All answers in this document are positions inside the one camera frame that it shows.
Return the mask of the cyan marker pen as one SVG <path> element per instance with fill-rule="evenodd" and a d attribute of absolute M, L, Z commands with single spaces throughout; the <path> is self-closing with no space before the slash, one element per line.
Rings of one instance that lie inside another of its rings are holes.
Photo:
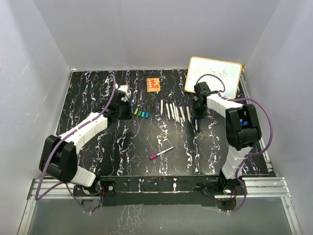
<path fill-rule="evenodd" d="M 187 112 L 188 121 L 189 121 L 189 123 L 191 123 L 190 109 L 188 106 L 186 106 L 186 112 Z"/>

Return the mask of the light green marker pen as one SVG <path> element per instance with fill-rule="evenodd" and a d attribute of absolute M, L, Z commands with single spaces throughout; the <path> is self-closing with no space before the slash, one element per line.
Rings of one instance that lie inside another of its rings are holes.
<path fill-rule="evenodd" d="M 176 107 L 175 107 L 174 103 L 172 103 L 172 106 L 173 106 L 173 113 L 174 113 L 175 121 L 178 122 L 178 118 L 177 118 L 177 114 L 176 114 Z"/>

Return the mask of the dark green marker pen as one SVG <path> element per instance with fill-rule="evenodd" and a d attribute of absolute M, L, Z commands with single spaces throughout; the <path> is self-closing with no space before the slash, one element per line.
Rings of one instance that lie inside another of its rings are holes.
<path fill-rule="evenodd" d="M 177 106 L 175 106 L 175 107 L 176 107 L 176 114 L 177 114 L 177 118 L 178 118 L 178 124 L 180 124 L 180 118 L 179 118 L 178 108 L 177 108 Z"/>

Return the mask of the light blue marker pen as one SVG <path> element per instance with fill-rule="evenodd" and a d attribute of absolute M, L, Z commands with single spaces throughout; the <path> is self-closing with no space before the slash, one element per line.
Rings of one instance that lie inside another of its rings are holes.
<path fill-rule="evenodd" d="M 175 121 L 176 118 L 175 118 L 175 113 L 174 113 L 174 109 L 173 109 L 172 103 L 170 103 L 170 112 L 171 112 L 171 116 L 172 116 L 173 120 Z"/>

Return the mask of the yellow marker pen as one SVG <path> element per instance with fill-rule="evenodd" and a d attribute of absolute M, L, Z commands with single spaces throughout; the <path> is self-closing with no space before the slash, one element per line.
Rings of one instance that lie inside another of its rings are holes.
<path fill-rule="evenodd" d="M 160 101 L 160 115 L 163 115 L 163 99 Z"/>

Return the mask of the magenta marker pen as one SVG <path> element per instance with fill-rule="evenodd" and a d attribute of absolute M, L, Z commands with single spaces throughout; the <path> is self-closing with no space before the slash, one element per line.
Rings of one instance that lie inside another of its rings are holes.
<path fill-rule="evenodd" d="M 171 150 L 173 150 L 173 149 L 175 149 L 175 146 L 171 146 L 170 148 L 165 149 L 165 150 L 163 150 L 163 151 L 161 151 L 161 152 L 159 152 L 159 153 L 157 153 L 157 154 L 151 156 L 151 157 L 150 157 L 150 160 L 153 161 L 154 159 L 156 159 L 156 158 L 159 157 L 160 155 L 162 155 L 162 154 L 164 154 L 164 153 L 167 153 L 167 152 L 169 152 L 169 151 L 171 151 Z"/>

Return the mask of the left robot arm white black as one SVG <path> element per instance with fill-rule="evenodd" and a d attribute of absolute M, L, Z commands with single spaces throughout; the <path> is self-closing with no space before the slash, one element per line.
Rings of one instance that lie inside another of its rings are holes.
<path fill-rule="evenodd" d="M 86 143 L 113 123 L 132 118 L 130 95 L 129 86 L 120 86 L 103 113 L 98 109 L 71 130 L 47 137 L 39 170 L 64 184 L 81 185 L 90 195 L 98 194 L 101 183 L 96 180 L 96 174 L 78 165 L 77 155 Z"/>

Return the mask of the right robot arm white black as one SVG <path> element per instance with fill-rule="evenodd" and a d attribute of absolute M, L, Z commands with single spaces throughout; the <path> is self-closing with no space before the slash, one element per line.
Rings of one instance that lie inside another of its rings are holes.
<path fill-rule="evenodd" d="M 199 127 L 199 120 L 207 116 L 209 109 L 225 118 L 229 149 L 219 173 L 218 189 L 223 194 L 230 194 L 239 184 L 236 176 L 241 175 L 241 162 L 262 136 L 256 109 L 252 104 L 243 105 L 221 98 L 218 91 L 211 91 L 206 82 L 197 83 L 194 90 L 197 97 L 193 103 L 196 128 Z"/>

